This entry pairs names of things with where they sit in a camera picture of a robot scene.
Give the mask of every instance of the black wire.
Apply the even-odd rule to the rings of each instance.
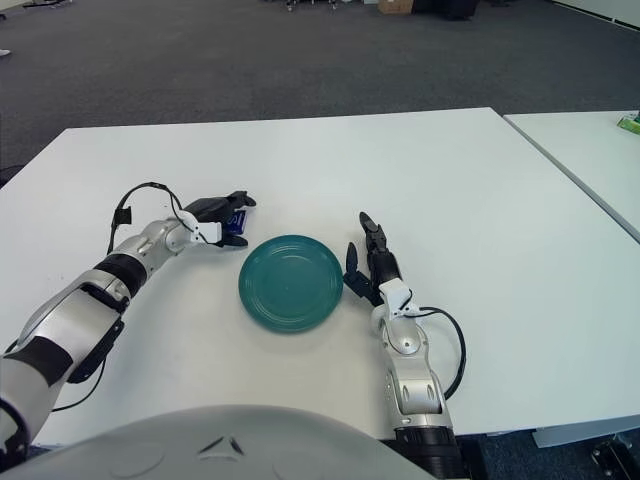
[[[176,217],[176,219],[180,222],[180,224],[186,228],[188,231],[190,231],[191,233],[193,233],[193,230],[190,229],[186,223],[184,223],[182,221],[182,219],[178,216],[178,212],[176,212],[176,207],[173,205],[173,196],[171,197],[171,210],[173,210],[173,215]],[[208,244],[208,245],[215,245],[215,243],[210,243],[207,240],[207,237],[205,237],[202,232],[198,232],[198,235],[200,235],[202,237],[202,239],[204,240],[204,243]]]
[[[116,230],[120,226],[120,224],[116,222],[115,214],[119,210],[122,210],[122,207],[124,207],[124,204],[127,202],[127,200],[129,199],[129,197],[131,196],[131,194],[133,192],[135,192],[136,190],[140,190],[141,188],[147,188],[147,187],[156,188],[158,190],[163,190],[163,191],[167,192],[169,194],[169,197],[171,197],[171,208],[173,209],[174,213],[175,213],[175,208],[173,207],[173,201],[174,200],[175,200],[176,204],[178,205],[178,210],[182,210],[182,204],[180,203],[180,200],[175,195],[175,193],[173,193],[169,189],[169,187],[167,187],[166,185],[163,185],[163,184],[158,183],[158,182],[145,182],[145,183],[141,183],[140,185],[136,185],[135,187],[133,187],[131,190],[129,190],[127,193],[124,194],[124,196],[120,199],[120,202],[118,203],[118,206],[116,207],[116,210],[114,212],[113,220],[111,221],[111,233],[109,235],[109,246],[107,247],[107,254],[111,253],[111,251],[113,250],[113,243],[115,241]],[[179,218],[178,218],[178,220],[180,221],[180,223],[182,223],[182,225],[184,227],[186,227],[186,225],[184,224],[184,222],[182,222],[182,220],[180,220]]]
[[[460,343],[460,362],[458,363],[458,371],[456,372],[456,376],[453,379],[453,382],[451,382],[451,385],[449,385],[449,388],[447,388],[447,390],[444,392],[444,398],[446,400],[449,400],[453,396],[453,394],[456,393],[456,390],[458,390],[458,387],[460,386],[460,382],[462,382],[464,369],[467,366],[467,344],[464,341],[464,334],[462,333],[462,329],[460,328],[460,325],[458,325],[458,322],[456,322],[456,319],[453,318],[448,312],[442,310],[441,308],[420,307],[420,310],[421,311],[428,310],[429,313],[424,313],[422,315],[405,315],[405,317],[421,318],[421,317],[428,317],[429,315],[435,315],[436,313],[440,313],[449,319],[449,321],[453,325],[453,328],[456,329],[456,333],[458,334],[458,342]]]
[[[62,410],[68,410],[69,408],[77,407],[82,402],[84,402],[87,398],[89,398],[91,394],[96,391],[96,388],[98,388],[98,385],[100,384],[100,380],[102,380],[102,374],[104,373],[104,366],[106,365],[106,363],[107,363],[107,359],[105,358],[102,361],[102,366],[100,367],[100,374],[98,375],[98,379],[96,380],[96,383],[93,384],[93,387],[91,387],[91,390],[89,390],[89,392],[84,397],[82,397],[77,402],[70,403],[69,405],[65,405],[64,407],[54,408],[53,410],[51,410],[51,412],[52,413],[61,412]]]
[[[400,305],[400,310],[404,310],[404,307],[406,307],[409,304],[412,298],[413,298],[413,290],[409,289],[409,298],[407,298],[404,301],[404,303]]]
[[[11,350],[13,350],[13,347],[15,347],[17,344],[18,344],[18,339],[16,338],[13,342],[11,342],[11,345],[7,347],[7,349],[4,351],[4,354],[6,355]]]

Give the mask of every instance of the blue object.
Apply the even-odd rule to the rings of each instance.
[[[280,333],[309,330],[325,320],[342,296],[342,268],[313,238],[285,235],[258,246],[238,280],[240,299],[264,327]]]
[[[245,210],[236,210],[225,225],[225,230],[234,235],[242,235],[244,233],[244,223],[247,218]]]

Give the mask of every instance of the box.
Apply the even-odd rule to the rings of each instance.
[[[411,13],[413,0],[379,0],[378,10],[382,13],[407,15]]]

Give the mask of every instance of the white desk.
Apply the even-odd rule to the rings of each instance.
[[[505,118],[640,242],[640,135],[616,125],[627,113]]]
[[[115,204],[149,179],[184,203],[248,189],[252,247],[306,234],[342,260],[350,240],[363,246],[360,210],[382,223],[416,300],[464,329],[467,372],[449,402],[458,434],[640,412],[640,248],[490,109],[67,130],[0,191],[1,344],[102,258]],[[131,202],[119,239],[168,215],[160,192]],[[202,246],[170,260],[127,311],[94,396],[52,415],[37,441],[224,403],[299,407],[390,436],[371,307],[345,290],[319,328],[269,333],[239,301],[248,253]],[[455,334],[441,321],[431,338],[447,384]]]

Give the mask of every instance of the teal plate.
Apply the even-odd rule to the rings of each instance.
[[[338,304],[342,268],[317,240],[284,235],[251,252],[238,288],[244,308],[258,323],[276,332],[302,332],[322,323]]]

